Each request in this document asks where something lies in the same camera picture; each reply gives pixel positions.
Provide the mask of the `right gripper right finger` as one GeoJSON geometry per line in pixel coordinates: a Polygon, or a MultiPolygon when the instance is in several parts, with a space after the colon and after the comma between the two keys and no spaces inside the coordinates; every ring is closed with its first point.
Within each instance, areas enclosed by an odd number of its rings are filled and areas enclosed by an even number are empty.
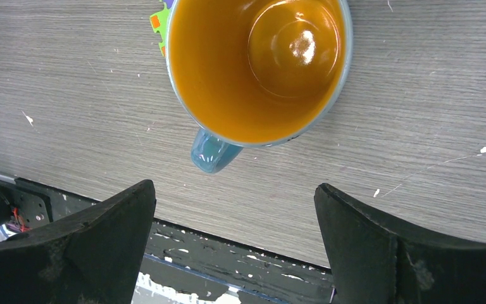
{"type": "Polygon", "coordinates": [[[426,229],[330,184],[314,202],[340,303],[486,303],[486,243],[426,229]]]}

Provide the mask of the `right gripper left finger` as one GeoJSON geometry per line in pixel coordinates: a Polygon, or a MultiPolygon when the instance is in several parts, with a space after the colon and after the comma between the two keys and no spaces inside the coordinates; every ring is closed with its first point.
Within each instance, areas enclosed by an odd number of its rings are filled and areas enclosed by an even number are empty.
{"type": "Polygon", "coordinates": [[[151,180],[0,242],[0,303],[130,303],[156,208],[151,180]]]}

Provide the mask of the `blue patterned mug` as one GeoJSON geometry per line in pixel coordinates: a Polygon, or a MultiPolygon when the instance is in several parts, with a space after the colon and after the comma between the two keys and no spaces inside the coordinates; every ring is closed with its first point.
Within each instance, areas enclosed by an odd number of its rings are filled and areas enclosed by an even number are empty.
{"type": "Polygon", "coordinates": [[[173,90],[200,127],[191,160],[216,173],[329,112],[354,33],[347,1],[174,1],[165,44],[173,90]]]}

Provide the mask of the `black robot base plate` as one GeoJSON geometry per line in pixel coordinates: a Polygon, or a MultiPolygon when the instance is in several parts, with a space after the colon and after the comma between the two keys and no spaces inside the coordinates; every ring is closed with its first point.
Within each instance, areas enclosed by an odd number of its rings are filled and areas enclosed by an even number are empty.
{"type": "MultiPolygon", "coordinates": [[[[0,240],[94,206],[96,200],[0,176],[13,204],[0,240]]],[[[133,303],[337,303],[329,270],[155,218],[133,303]]]]}

